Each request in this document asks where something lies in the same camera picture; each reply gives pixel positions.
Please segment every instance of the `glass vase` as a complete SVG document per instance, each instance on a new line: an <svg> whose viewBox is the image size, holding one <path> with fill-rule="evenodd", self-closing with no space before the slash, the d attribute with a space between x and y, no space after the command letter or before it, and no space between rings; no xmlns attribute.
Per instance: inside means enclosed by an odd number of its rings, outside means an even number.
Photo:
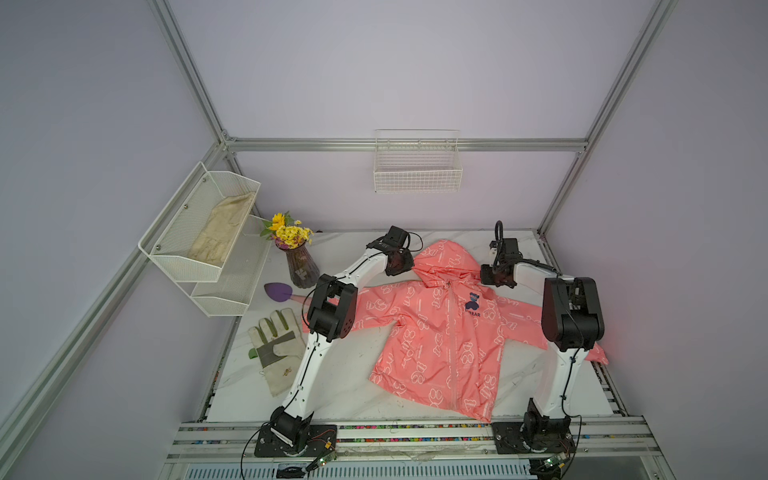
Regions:
<svg viewBox="0 0 768 480"><path fill-rule="evenodd" d="M311 288L320 278L320 269L317 263L306 249L306 243L302 243L296 248L284 250L288 259L288 271L290 272L290 281L299 288Z"/></svg>

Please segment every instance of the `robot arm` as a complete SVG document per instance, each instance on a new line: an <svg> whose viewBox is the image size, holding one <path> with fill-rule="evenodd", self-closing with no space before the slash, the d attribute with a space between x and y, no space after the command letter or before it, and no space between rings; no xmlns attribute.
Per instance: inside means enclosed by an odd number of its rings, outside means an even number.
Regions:
<svg viewBox="0 0 768 480"><path fill-rule="evenodd" d="M530 450L565 440L571 424L572 379L588 351L602 338L603 314L594 280L559 273L555 268L523 258L515 238L504 238L496 222L492 265L481 266L486 285L523 285L542 295L541 329L549 340L541 381L524 418L522 436Z"/></svg>
<svg viewBox="0 0 768 480"><path fill-rule="evenodd" d="M279 439L276 443L289 454L304 450L314 410L312 388L333 340L346 337L352 329L358 287L381 272L392 276L411 270L413 257L407 250L408 238L408 232L390 227L384 237L366 245L366 251L346 270L319 278L307 312L310 337L306 351L288 396L270 417L266 435L261 436L265 442ZM338 298L338 303L331 303L331 298Z"/></svg>

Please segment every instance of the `work glove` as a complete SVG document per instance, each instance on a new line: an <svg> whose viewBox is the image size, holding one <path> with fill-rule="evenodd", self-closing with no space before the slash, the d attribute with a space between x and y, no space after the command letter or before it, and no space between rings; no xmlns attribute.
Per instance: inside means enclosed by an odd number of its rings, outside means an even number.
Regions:
<svg viewBox="0 0 768 480"><path fill-rule="evenodd" d="M296 378L306 348L293 310L275 310L270 318L262 318L258 326L250 327L248 335L253 344L249 356L259 357L272 396L288 390Z"/></svg>

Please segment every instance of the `wire basket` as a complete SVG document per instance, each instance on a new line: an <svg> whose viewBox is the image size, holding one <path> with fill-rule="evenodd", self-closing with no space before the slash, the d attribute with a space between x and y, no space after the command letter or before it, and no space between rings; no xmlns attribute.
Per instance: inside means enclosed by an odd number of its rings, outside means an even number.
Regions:
<svg viewBox="0 0 768 480"><path fill-rule="evenodd" d="M259 182L242 177L228 171L204 170L194 189L184 201L184 205L176 212L159 240L150 248L142 251L174 282L217 282L222 270L232 254L236 239L243 230L245 219L233 232L233 241L229 250L223 255L222 265L213 265L188 258L192 244L205 228L211 211L225 197L235 197L249 192L258 192ZM250 211L256 202L256 196L250 201L247 209Z"/></svg>
<svg viewBox="0 0 768 480"><path fill-rule="evenodd" d="M248 310L266 255L274 242L259 233L261 218L248 215L243 237L232 249L217 282L198 283L190 297L208 316L242 316Z"/></svg>
<svg viewBox="0 0 768 480"><path fill-rule="evenodd" d="M458 192L462 182L458 134L458 130L377 130L376 193Z"/></svg>

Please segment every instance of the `zipper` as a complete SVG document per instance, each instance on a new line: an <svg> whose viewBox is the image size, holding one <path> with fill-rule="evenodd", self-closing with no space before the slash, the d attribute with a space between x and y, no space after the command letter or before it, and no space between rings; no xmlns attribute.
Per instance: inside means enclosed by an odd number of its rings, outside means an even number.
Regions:
<svg viewBox="0 0 768 480"><path fill-rule="evenodd" d="M449 298L445 299L445 304L448 310L448 325L451 325L451 305L454 303L453 287L451 282L447 282ZM451 363L451 410L454 412L458 409L458 399L456 393L458 391L458 366L456 363L456 357L459 355L459 351L456 349L456 319L453 319L453 334L451 335L451 355L449 355L449 362Z"/></svg>

